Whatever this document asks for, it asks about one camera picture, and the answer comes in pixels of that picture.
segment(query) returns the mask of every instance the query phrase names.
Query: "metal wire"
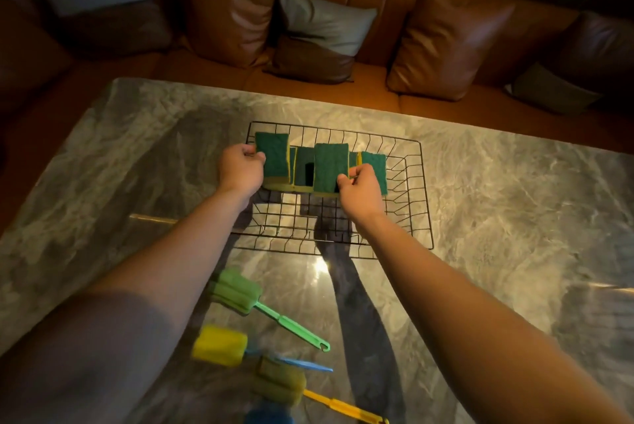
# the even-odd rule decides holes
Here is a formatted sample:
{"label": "metal wire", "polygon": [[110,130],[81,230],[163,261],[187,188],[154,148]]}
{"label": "metal wire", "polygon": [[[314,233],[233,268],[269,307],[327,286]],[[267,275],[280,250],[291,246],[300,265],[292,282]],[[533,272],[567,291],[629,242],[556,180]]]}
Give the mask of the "metal wire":
{"label": "metal wire", "polygon": [[[434,248],[429,216],[422,148],[416,140],[377,133],[355,132],[309,125],[255,121],[249,124],[247,143],[257,131],[288,133],[291,145],[348,143],[351,152],[386,155],[388,194],[385,213],[397,225]],[[319,242],[350,246],[351,257],[375,259],[371,247],[356,232],[336,198],[260,189],[234,226],[237,248],[319,255]]]}

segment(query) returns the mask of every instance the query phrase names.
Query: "yellow handle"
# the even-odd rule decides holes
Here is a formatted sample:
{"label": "yellow handle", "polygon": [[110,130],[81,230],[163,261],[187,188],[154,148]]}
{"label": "yellow handle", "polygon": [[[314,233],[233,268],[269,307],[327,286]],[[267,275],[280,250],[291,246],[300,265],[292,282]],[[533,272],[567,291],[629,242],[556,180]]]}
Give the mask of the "yellow handle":
{"label": "yellow handle", "polygon": [[333,411],[337,411],[353,419],[367,422],[369,424],[389,424],[389,421],[387,419],[384,420],[381,416],[372,414],[372,412],[363,411],[358,407],[351,406],[350,404],[345,404],[344,402],[338,401],[337,399],[329,399],[328,397],[321,396],[311,390],[304,389],[304,395],[306,397],[309,397],[310,399],[313,399],[314,401],[325,404]]}

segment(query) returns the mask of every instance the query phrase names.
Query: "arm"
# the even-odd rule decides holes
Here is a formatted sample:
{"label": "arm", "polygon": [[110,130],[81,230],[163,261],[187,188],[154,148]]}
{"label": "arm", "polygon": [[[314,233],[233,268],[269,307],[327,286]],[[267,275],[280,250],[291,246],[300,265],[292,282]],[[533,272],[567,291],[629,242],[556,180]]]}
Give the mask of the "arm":
{"label": "arm", "polygon": [[159,375],[262,184],[264,154],[237,145],[220,182],[163,238],[47,316],[0,359],[3,422],[121,421]]}
{"label": "arm", "polygon": [[392,223],[369,164],[339,175],[366,237],[465,409],[491,423],[632,423],[556,342]]}

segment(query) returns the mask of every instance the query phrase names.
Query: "orange leather couch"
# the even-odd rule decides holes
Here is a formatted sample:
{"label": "orange leather couch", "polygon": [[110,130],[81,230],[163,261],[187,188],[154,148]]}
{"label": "orange leather couch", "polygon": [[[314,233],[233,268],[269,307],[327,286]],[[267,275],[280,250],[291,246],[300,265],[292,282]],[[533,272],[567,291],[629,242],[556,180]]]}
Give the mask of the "orange leather couch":
{"label": "orange leather couch", "polygon": [[[35,0],[14,1],[34,20],[40,19]],[[183,28],[181,0],[160,1],[174,27]],[[153,52],[116,60],[78,60],[67,74],[44,88],[32,102],[3,123],[7,159],[0,176],[3,195],[0,229],[13,219],[38,176],[91,101],[109,81],[123,76],[321,100],[634,153],[631,119],[601,111],[574,117],[552,115],[512,99],[501,89],[570,25],[577,16],[574,10],[513,0],[515,12],[480,67],[474,85],[461,101],[445,102],[398,95],[385,87],[401,30],[416,0],[329,1],[378,9],[378,16],[357,56],[353,82],[319,85],[285,80],[263,73],[261,67],[238,69],[204,60],[182,47],[167,53]],[[277,32],[279,27],[272,25],[272,41]]]}

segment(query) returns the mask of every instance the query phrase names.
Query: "marble tabletop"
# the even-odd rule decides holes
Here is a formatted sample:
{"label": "marble tabletop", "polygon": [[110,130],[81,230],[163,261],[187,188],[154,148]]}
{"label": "marble tabletop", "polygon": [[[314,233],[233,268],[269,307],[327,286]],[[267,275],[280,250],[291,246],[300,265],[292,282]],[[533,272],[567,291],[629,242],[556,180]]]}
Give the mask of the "marble tabletop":
{"label": "marble tabletop", "polygon": [[[553,335],[634,414],[634,156],[407,115],[244,91],[115,80],[47,167],[0,239],[0,352],[61,300],[178,219],[217,181],[216,160],[256,120],[368,131],[422,144],[434,251]],[[308,388],[398,423],[466,423],[376,260],[345,245],[319,255],[235,248],[222,267],[262,284],[263,301],[329,340],[306,345],[252,312],[203,296],[130,423],[238,423],[254,402],[250,364],[189,358],[204,322],[313,360]],[[308,400],[298,424],[351,420]]]}

